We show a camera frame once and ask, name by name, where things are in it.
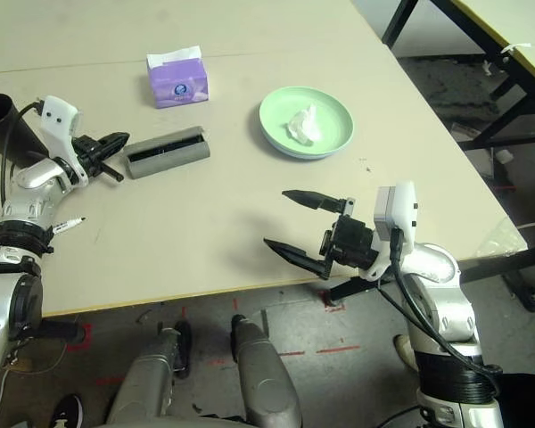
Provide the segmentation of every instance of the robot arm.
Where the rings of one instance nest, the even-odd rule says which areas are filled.
[[[42,321],[41,257],[53,252],[52,226],[63,197],[101,172],[123,179],[103,160],[125,145],[128,134],[114,133],[99,141],[74,138],[75,107],[48,96],[40,110],[50,158],[16,175],[0,216],[0,367],[21,341],[78,335],[76,325]]]
[[[351,218],[354,201],[320,193],[284,194],[312,209],[340,214],[325,232],[316,260],[285,243],[264,240],[290,263],[327,279],[334,262],[358,268],[361,278],[388,282],[394,276],[404,297],[410,342],[419,367],[416,393],[432,427],[503,426],[492,375],[484,366],[472,305],[460,289],[456,260],[433,244],[415,243],[416,192],[412,183],[381,187],[374,209],[375,230]]]

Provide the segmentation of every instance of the green plate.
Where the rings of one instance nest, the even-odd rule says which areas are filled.
[[[292,138],[287,123],[310,104],[317,107],[316,122],[322,138],[311,146]],[[353,137],[353,119],[334,97],[312,87],[287,86],[261,102],[259,121],[268,141],[280,152],[301,159],[320,159],[340,151]]]

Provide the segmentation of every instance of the white paper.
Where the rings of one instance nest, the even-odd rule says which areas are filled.
[[[317,107],[311,104],[298,111],[287,124],[291,136],[304,145],[312,145],[321,140],[321,130],[316,121]]]
[[[165,62],[192,60],[194,58],[202,58],[199,46],[191,46],[168,53],[148,53],[146,62],[149,64],[149,69],[153,69],[154,67],[160,67]]]

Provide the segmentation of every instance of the purple tissue box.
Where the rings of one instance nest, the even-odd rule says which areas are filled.
[[[165,62],[149,67],[157,109],[208,100],[208,78],[201,58]]]

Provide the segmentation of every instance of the tissue box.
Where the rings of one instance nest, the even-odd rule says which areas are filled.
[[[146,56],[158,109],[208,100],[208,78],[199,46]]]

